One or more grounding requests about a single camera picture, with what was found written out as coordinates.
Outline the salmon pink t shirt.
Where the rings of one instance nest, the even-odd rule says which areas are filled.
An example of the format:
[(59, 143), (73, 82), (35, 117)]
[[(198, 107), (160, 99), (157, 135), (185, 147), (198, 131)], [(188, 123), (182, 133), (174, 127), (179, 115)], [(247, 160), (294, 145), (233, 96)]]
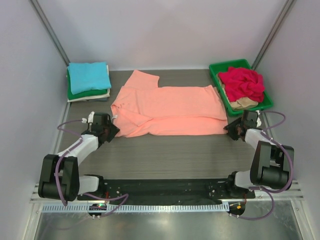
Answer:
[(111, 104), (117, 137), (224, 135), (225, 107), (215, 87), (164, 86), (134, 70)]

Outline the red t shirt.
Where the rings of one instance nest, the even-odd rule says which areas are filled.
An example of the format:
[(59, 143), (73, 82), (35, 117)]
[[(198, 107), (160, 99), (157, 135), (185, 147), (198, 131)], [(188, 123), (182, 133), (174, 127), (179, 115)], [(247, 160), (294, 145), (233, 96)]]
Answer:
[(264, 78), (256, 71), (244, 67), (230, 66), (227, 72), (217, 74), (229, 101), (235, 102), (241, 98), (262, 103), (264, 101)]

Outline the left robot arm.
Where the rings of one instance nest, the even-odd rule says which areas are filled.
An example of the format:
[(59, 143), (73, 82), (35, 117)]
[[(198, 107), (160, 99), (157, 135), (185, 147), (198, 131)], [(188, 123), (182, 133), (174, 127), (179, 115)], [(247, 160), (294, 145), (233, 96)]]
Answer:
[(75, 199), (101, 200), (105, 196), (104, 178), (94, 174), (80, 176), (79, 166), (120, 131), (108, 113), (92, 111), (80, 122), (87, 124), (87, 129), (77, 134), (78, 140), (57, 154), (47, 154), (41, 167), (39, 197), (60, 200), (64, 206)]

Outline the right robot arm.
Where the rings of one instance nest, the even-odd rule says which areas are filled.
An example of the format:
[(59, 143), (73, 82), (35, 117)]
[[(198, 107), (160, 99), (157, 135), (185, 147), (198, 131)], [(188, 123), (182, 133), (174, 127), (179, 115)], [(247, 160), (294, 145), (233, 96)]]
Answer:
[(234, 171), (228, 176), (225, 192), (231, 198), (255, 190), (277, 194), (292, 185), (294, 149), (268, 136), (267, 129), (259, 128), (259, 115), (258, 111), (244, 110), (241, 117), (224, 127), (232, 140), (242, 140), (255, 150), (250, 170)]

